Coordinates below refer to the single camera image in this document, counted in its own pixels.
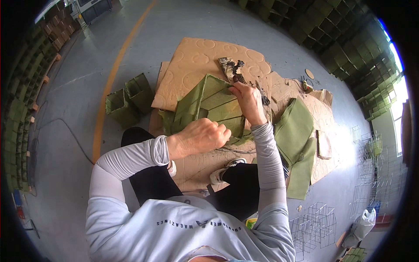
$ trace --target black pants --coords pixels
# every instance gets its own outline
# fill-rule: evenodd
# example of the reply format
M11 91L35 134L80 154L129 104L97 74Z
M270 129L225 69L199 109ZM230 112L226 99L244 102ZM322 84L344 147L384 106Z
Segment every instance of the black pants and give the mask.
M140 127L127 129L121 140L121 147L154 138ZM206 199L222 211L243 221L258 209L259 180L256 164L240 163L226 170L222 179L230 185L215 192ZM140 205L147 199L167 199L181 196L182 192L170 177L167 166L152 166L137 172L129 178Z

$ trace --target orange floor line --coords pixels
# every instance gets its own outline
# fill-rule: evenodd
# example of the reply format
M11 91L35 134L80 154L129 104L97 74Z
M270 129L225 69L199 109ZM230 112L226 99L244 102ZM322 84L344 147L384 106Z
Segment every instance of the orange floor line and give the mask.
M127 39L125 40L124 44L122 45L118 56L115 59L114 65L112 66L111 72L108 76L108 81L106 82L105 89L103 90L102 98L101 98L101 104L99 106L98 116L96 118L96 126L95 126L95 135L93 137L93 163L96 163L96 161L101 156L101 140L102 140L102 128L103 128L103 122L105 120L105 100L106 96L111 92L112 90L112 84L115 81L116 73L118 72L119 65L121 64L122 59L124 58L125 52L131 43L132 39L134 38L135 33L137 32L139 26L144 21L145 17L147 16L148 12L151 10L151 8L155 5L156 0L153 0L151 4L147 7L145 12L142 14L142 16L138 19L135 26L132 28L130 34L128 35Z

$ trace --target round wooden disc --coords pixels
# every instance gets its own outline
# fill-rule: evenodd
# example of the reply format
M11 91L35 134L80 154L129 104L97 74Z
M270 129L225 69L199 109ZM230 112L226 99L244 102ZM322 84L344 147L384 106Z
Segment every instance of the round wooden disc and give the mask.
M308 75L308 77L310 77L311 79L314 79L313 73L310 70L306 69L305 73Z

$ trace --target wrist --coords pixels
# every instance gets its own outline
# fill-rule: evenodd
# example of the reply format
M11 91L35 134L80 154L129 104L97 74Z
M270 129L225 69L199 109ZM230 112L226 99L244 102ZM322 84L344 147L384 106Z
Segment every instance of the wrist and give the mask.
M183 141L178 134L166 137L166 143L169 151L169 160L181 159L188 155L185 151Z
M256 120L254 120L254 121L252 121L252 123L250 123L252 126L253 125L264 125L264 124L266 124L268 122L268 120L266 119L266 117L263 117L263 118L259 118L259 119L256 119Z

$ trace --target hand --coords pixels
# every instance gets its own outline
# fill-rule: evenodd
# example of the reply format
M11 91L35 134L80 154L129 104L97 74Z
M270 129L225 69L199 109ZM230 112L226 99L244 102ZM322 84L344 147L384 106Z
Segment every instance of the hand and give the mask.
M237 97L241 111L251 125L263 125L268 122L262 106L261 92L258 89L236 82L228 90Z
M220 148L231 136L231 130L208 118L191 122L181 132L166 138L169 159L181 159L189 155L206 153Z

